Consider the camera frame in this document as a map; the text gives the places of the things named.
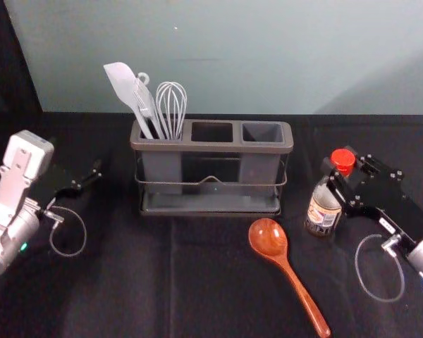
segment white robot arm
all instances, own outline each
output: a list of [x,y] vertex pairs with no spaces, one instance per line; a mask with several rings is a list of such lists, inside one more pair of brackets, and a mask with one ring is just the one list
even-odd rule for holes
[[50,142],[27,130],[9,139],[0,166],[0,274],[39,227],[40,207],[27,194],[49,167],[53,152]]

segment red bottle cap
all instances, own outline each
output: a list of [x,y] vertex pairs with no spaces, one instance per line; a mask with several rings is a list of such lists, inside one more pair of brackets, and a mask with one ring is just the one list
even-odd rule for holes
[[347,149],[336,149],[331,154],[331,162],[342,175],[349,176],[353,172],[355,156]]

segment bottle label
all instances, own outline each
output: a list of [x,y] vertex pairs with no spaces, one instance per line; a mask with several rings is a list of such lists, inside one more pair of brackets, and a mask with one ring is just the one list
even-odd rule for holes
[[309,210],[307,211],[307,220],[314,223],[317,227],[330,228],[338,222],[340,218],[341,208],[338,209],[326,209],[318,205],[318,203],[312,199],[310,200]]

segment wooden spoon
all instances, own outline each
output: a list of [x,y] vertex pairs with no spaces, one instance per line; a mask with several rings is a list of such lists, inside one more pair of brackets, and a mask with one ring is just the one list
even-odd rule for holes
[[318,306],[309,295],[309,292],[304,288],[301,281],[299,281],[299,278],[288,262],[288,240],[282,227],[269,218],[256,220],[249,228],[249,243],[259,255],[275,263],[282,269],[295,288],[317,334],[323,338],[329,337],[331,335],[331,329],[329,329]]

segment table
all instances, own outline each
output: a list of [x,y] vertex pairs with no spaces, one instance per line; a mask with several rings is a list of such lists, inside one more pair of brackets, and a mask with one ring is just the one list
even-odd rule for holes
[[[345,220],[331,239],[312,237],[302,225],[322,158],[346,144],[402,168],[405,191],[423,208],[423,116],[213,118],[290,123],[295,146],[276,219],[288,234],[292,266],[333,336],[423,337],[422,281],[405,261],[406,290],[397,303],[372,300],[357,281],[355,250],[381,232],[378,225]],[[13,122],[0,116],[0,164],[9,136],[23,128],[57,137],[52,163],[78,175],[98,156],[109,163],[92,190],[63,203],[86,222],[83,254],[57,256],[42,224],[0,277],[0,337],[315,337],[285,277],[249,247],[252,219],[138,215],[132,121],[130,114],[45,113]],[[361,261],[367,286],[393,296],[393,261],[370,252]]]

